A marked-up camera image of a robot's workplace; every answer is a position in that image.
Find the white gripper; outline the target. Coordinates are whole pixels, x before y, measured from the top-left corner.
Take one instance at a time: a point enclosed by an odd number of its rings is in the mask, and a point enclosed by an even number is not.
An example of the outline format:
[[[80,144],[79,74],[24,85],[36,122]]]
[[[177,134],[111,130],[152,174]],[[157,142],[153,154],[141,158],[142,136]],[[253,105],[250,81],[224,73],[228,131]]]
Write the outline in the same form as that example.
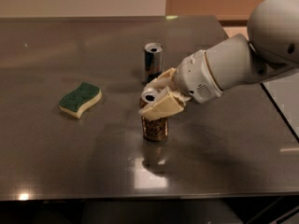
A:
[[[184,110],[187,97],[199,104],[219,98],[222,90],[210,70],[206,52],[196,51],[176,68],[169,68],[148,83],[141,94],[146,104],[139,114],[149,120],[171,117]]]

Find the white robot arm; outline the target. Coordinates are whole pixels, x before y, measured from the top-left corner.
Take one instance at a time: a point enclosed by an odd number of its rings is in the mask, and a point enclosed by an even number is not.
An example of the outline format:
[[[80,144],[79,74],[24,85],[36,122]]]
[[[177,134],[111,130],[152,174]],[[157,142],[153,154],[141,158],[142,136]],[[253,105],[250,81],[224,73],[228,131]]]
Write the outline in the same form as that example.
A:
[[[141,117],[171,117],[190,100],[203,104],[234,86],[287,76],[299,67],[299,0],[264,0],[249,16],[247,33],[201,49],[153,79],[141,94],[153,97],[139,110]]]

